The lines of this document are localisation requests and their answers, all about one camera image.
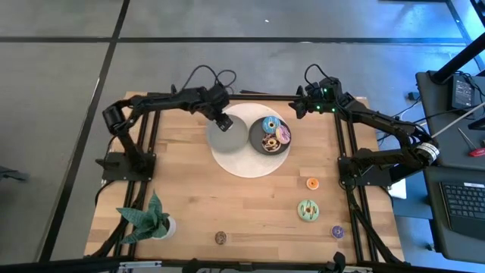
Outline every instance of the blue frosted donut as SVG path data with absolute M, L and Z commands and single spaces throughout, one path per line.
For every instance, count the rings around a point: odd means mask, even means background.
M 275 116 L 269 116 L 263 120 L 263 130 L 266 133 L 276 132 L 276 128 L 281 125 L 281 121 Z

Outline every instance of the red handle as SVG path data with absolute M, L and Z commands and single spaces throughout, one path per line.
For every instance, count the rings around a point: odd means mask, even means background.
M 483 156 L 485 155 L 485 148 L 479 148 L 479 149 L 473 150 L 468 155 L 471 157 Z

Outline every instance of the black plate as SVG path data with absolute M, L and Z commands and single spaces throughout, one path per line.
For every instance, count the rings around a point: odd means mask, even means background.
M 251 142 L 252 147 L 256 151 L 262 153 L 263 155 L 279 155 L 280 153 L 282 153 L 286 149 L 288 149 L 288 147 L 291 143 L 291 139 L 289 140 L 289 142 L 287 144 L 281 144 L 280 149 L 277 150 L 276 152 L 266 151 L 263 148 L 263 145 L 262 145 L 263 137 L 266 134 L 263 130 L 263 120 L 264 120 L 264 118 L 258 119 L 257 121 L 255 121 L 254 124 L 251 125 L 251 128 L 249 129 L 249 142 Z M 282 125 L 284 125 L 284 126 L 286 126 L 286 128 L 288 128 L 289 134 L 291 135 L 291 130 L 289 129 L 288 125 L 284 121 L 282 121 L 282 120 L 280 120 L 280 121 L 281 121 Z

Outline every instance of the potted plant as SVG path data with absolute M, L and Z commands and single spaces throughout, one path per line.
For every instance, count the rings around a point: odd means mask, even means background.
M 126 236 L 121 243 L 135 243 L 144 239 L 167 239 L 174 235 L 175 220 L 161 210 L 161 202 L 155 191 L 150 198 L 147 212 L 132 208 L 117 208 L 121 215 L 133 224 L 136 229 Z

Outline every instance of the white pot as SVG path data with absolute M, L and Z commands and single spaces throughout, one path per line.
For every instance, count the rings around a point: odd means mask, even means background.
M 175 219 L 172 216 L 168 216 L 168 222 L 170 223 L 170 227 L 168 228 L 167 234 L 162 237 L 152 237 L 155 240 L 163 240 L 172 237 L 175 234 L 175 230 L 177 229 L 177 224 L 175 223 Z

